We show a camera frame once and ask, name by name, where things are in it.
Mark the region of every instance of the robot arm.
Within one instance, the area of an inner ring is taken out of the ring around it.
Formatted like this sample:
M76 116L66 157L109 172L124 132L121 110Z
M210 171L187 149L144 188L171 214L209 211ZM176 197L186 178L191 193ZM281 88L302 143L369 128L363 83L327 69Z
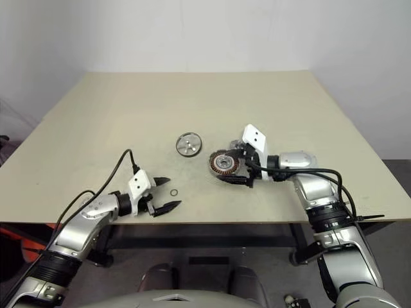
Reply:
M226 155L242 158L249 167L249 177L218 175L231 184L252 187L254 179L291 180L314 230L314 243L292 254L295 265L317 259L324 289L337 308L399 307L383 289L383 281L355 218L333 184L314 174L292 173L318 168L315 156L305 152L268 155L266 137L256 127L247 125L242 142L232 142Z
M6 305L9 307L54 307L61 305L71 280L96 242L101 229L119 216L149 212L156 217L174 209L181 201L156 209L150 189L168 182L151 178L139 169L128 182L125 194L101 195L71 219L43 252L39 261Z

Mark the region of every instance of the black cable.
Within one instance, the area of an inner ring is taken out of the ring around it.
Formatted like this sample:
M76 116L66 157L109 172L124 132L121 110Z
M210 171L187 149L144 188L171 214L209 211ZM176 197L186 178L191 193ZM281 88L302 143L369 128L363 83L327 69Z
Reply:
M322 174L320 174L320 173L317 173L316 176L319 176L319 177L321 177L321 178L325 178L326 180L329 180L330 182L333 182L334 184L337 184L337 185L338 185L338 182L337 182L336 180L334 180L333 178L329 177L329 176L322 175ZM356 209L356 207L355 207L355 203L354 203L353 197L352 197L351 194L349 193L348 189L346 189L344 186L342 186L342 190L344 191L345 195L347 196L348 202L349 202L349 204L350 204L350 206L351 206L351 212L347 209L347 210L348 210L348 213L349 213L349 215L352 214L352 215L350 215L350 217L354 219L354 218L357 217L357 209Z
M53 233L51 234L51 236L53 237L53 235L55 235L55 233L58 230L58 226L60 225L61 221L63 220L63 217L65 216L65 214L69 211L69 209L73 206L73 204L76 203L76 201L83 196L84 194L90 193L92 195L95 195L96 193L94 191L91 190L86 190L86 191L82 191L80 194L77 195L77 197L75 197L72 202L70 202L70 204L66 207L66 209L63 211L63 213L61 213L60 217L57 219L56 221L56 225L55 228L53 230Z
M344 210L347 212L348 216L353 220L353 223L355 225L355 227L358 230L358 233L360 234L363 242L365 243L366 247L368 248L368 251L370 252L371 256L375 259L374 254L372 253L371 247L369 246L368 241L365 238L365 234L363 233L360 225L358 224L358 219L357 219L357 215L356 215L356 207L355 207L355 203L353 200L353 197L351 196L351 194L349 193L348 189L346 189L343 185L342 185L342 176L338 171L332 170L332 169L274 169L274 168L264 168L261 167L255 163L253 163L252 161L248 160L247 164L250 167L259 169L260 171L267 171L267 172L276 172L276 173L289 173L290 176L296 175L298 173L304 173L304 174L310 174L310 175L315 175L315 176L319 176L321 178L325 178L326 180L329 180L330 182L333 182L334 184L337 184L337 191L339 191L338 193L338 199L340 200ZM321 173L318 172L323 172L323 173L332 173L334 175L337 176L338 180L335 180L327 175L322 175ZM341 191L344 191L345 195L348 198L348 201L350 203L351 206L351 210L352 212L347 208L347 205L345 204L345 202L342 199L342 194Z
M108 184L111 182L111 180L113 179L114 175L116 174L118 168L120 167L121 163L123 162L125 156L127 155L127 153L130 154L130 159L131 159L131 163L133 166L133 173L136 174L137 171L139 170L139 167L137 166L137 164L134 162L134 157L133 157L133 153L130 149L127 149L123 152L123 154L121 154L117 164L114 166L113 171L111 172L111 174L109 175L109 177L107 178L107 180L104 182L104 184L100 187L100 189L96 192L96 194L90 199L88 200L86 203L84 203L81 207L79 207L74 213L72 213L70 215L70 217L68 217L66 219L66 221L64 223L62 223L61 228L59 228L53 236L51 236L51 239L49 241L49 243L47 244L46 248L44 250L48 250L51 246L51 244L54 242L54 240L58 237L58 235L61 233L61 231L64 229L65 226L67 226L67 224L78 214L80 213L84 208L86 208L86 206L88 206L91 202L93 202L100 194L101 192L108 186ZM20 286L21 282L26 278L27 274L31 271L31 269L34 267L34 265L37 264L37 262L39 261L41 255L39 255L32 264L30 264L29 268L24 272L23 275L20 276L20 278L18 279L18 281L13 285L13 287L10 289L10 291L8 292L8 294L5 296L4 300L1 302L1 307L6 307L7 303L11 300L12 296L15 294L15 292L17 291L17 288Z
M307 168L307 169L276 169L276 168L265 168L255 164L253 161L248 160L246 161L246 165L254 169L258 169L260 171L266 172L274 172L274 173L290 173L291 175L296 175L297 173L304 173L308 175L316 175L315 173L331 173L337 177L337 193L338 199L343 202L342 200L342 176L341 174L333 169L325 169L325 168Z

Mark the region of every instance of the table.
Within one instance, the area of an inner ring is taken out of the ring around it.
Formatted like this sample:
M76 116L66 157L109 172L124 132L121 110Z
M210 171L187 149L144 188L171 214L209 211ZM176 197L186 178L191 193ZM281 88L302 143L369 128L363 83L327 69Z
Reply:
M54 222L80 191L97 190L131 148L143 169L172 179L153 193L154 204L182 203L158 218L117 224L307 221L292 183L256 181L249 189L209 172L210 154L249 123L267 136L271 155L305 150L341 172L358 215L411 219L410 198L377 154L313 75L297 71L87 73L0 169L0 220ZM185 132L203 140L193 158L175 150ZM131 175L127 161L107 192L124 190Z

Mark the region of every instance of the small metal ring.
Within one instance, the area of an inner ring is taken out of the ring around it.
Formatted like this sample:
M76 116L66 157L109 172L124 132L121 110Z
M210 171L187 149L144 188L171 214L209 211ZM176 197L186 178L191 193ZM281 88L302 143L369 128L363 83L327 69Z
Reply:
M170 190L170 195L172 195L173 197L176 197L176 195L178 195L178 194L179 194L178 190L176 190L176 189Z

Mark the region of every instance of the circular metal lid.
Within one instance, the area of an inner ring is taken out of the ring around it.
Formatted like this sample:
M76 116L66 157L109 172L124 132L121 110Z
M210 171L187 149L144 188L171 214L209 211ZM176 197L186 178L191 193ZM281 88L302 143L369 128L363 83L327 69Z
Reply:
M184 157L193 157L200 153L202 141L196 133L183 133L175 143L177 152Z

